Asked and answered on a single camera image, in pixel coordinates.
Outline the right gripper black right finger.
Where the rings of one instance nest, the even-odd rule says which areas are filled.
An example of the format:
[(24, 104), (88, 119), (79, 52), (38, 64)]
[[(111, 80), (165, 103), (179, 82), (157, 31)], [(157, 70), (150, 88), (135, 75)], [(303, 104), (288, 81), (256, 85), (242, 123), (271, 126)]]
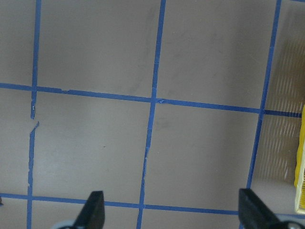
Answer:
[(279, 218), (249, 188), (238, 193), (238, 218), (244, 229), (275, 229)]

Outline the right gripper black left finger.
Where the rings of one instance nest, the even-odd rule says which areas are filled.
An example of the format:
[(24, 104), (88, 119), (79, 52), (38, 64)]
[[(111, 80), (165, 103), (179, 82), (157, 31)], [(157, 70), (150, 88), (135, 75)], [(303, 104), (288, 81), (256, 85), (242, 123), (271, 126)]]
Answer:
[(75, 229), (102, 229), (105, 223), (103, 191), (93, 191), (74, 222)]

